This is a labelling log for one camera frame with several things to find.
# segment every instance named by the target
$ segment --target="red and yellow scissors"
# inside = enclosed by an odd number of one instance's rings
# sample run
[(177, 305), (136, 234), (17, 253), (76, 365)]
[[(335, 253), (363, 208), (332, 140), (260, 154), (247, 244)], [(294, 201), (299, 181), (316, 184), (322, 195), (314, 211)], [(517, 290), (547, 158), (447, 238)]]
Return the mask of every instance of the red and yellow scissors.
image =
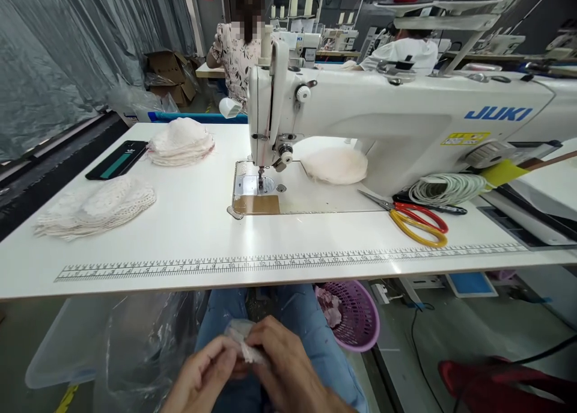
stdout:
[[(447, 224), (443, 221), (439, 216), (435, 215), (429, 209), (426, 209), (422, 206), (417, 206), (416, 204), (405, 204), (405, 203), (389, 203), (388, 201), (382, 200), (380, 198), (375, 197), (374, 195), (368, 194), (363, 191), (359, 191), (365, 197), (373, 200), (375, 203), (383, 207), (383, 209), (387, 210), (391, 215), (392, 220), (397, 224), (397, 226), (411, 239), (414, 241), (425, 245), (431, 246), (433, 248), (442, 248), (447, 244), (447, 237), (445, 233), (449, 231)], [(433, 225), (430, 222), (426, 221), (419, 215), (417, 215), (414, 211), (421, 212), (423, 215), (427, 215), (431, 218), (437, 225)], [(433, 242), (431, 240), (427, 240), (418, 234), (414, 233), (408, 226), (412, 225), (413, 227), (420, 228), (423, 231), (428, 232), (429, 234), (433, 235), (437, 238), (438, 241)]]

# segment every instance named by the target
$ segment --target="jeans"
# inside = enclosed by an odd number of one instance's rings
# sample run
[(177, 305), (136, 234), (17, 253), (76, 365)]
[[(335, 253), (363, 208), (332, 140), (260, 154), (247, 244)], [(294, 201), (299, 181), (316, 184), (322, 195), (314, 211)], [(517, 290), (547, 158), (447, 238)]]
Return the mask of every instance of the jeans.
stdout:
[[(276, 288), (278, 320), (301, 338), (314, 370), (322, 384), (331, 388), (348, 405), (368, 413), (367, 401), (355, 373), (326, 323), (310, 284)], [(209, 304), (198, 333), (195, 351), (224, 333), (231, 319), (248, 319), (245, 307), (246, 289), (212, 290)], [(213, 412), (262, 411), (261, 386), (253, 374), (229, 381), (218, 397)]]

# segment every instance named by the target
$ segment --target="cardboard box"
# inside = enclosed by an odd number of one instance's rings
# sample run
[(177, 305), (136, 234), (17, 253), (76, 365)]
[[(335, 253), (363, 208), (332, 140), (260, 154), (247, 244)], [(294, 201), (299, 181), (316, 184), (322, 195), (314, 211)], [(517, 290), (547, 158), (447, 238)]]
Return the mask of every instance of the cardboard box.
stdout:
[(183, 84), (187, 77), (182, 69), (188, 65), (188, 60), (179, 52), (159, 51), (145, 54), (148, 65), (155, 74), (170, 79), (175, 84)]
[(196, 95), (196, 90), (190, 79), (187, 79), (182, 84), (176, 85), (151, 85), (150, 92), (157, 96), (164, 97), (170, 93), (177, 106), (188, 106)]

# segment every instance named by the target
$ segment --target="yellow label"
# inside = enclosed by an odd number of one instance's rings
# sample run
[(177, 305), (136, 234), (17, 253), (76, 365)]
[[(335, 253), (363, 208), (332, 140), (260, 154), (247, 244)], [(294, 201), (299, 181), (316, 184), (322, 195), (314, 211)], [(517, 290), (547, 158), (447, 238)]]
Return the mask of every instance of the yellow label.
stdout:
[(70, 406), (70, 403), (72, 402), (72, 398), (74, 398), (74, 394), (76, 393), (77, 390), (78, 390), (78, 385), (68, 386), (68, 389), (66, 390), (66, 393), (64, 394), (64, 397), (62, 398), (62, 401), (60, 401), (60, 405), (56, 409), (55, 413), (66, 413), (68, 411), (68, 407)]
[(452, 133), (441, 145), (475, 145), (490, 134), (490, 132)]

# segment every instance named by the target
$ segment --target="juki logo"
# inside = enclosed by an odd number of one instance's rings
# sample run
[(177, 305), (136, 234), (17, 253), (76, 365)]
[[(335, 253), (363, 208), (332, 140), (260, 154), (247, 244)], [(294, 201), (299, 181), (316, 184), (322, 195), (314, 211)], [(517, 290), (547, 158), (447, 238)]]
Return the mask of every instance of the juki logo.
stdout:
[(533, 108), (515, 108), (512, 106), (485, 106), (479, 112), (469, 111), (465, 118), (468, 120), (509, 120), (521, 121), (531, 113)]

